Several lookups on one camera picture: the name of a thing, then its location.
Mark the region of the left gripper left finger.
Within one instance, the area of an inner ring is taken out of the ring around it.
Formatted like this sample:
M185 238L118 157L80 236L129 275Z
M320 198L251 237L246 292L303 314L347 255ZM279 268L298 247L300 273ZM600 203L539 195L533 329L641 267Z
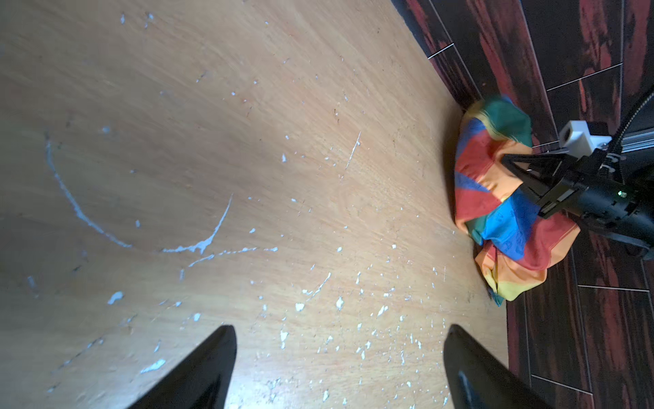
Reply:
M222 325L131 407L223 408L236 357L235 328Z

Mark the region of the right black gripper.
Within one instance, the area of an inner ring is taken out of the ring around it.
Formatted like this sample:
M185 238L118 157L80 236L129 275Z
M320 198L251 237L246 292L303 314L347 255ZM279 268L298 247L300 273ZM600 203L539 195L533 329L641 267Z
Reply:
M584 228L653 254L653 166L618 177L618 163L599 164L599 155L505 154L502 165L523 183L520 190L538 216L575 216Z

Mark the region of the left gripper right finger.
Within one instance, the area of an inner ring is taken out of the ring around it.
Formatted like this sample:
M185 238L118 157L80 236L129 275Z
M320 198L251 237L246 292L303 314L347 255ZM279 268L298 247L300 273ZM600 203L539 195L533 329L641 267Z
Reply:
M456 409L550 407L459 325L448 330L443 359Z

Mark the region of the rainbow striped hooded jacket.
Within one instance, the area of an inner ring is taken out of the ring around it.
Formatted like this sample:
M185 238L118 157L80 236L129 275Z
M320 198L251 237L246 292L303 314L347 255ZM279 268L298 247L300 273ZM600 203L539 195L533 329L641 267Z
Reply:
M531 154L531 118L503 95L475 102L463 115L454 165L455 223L481 247L475 262L494 298L514 301L543 284L580 232L558 213L548 219L502 165Z

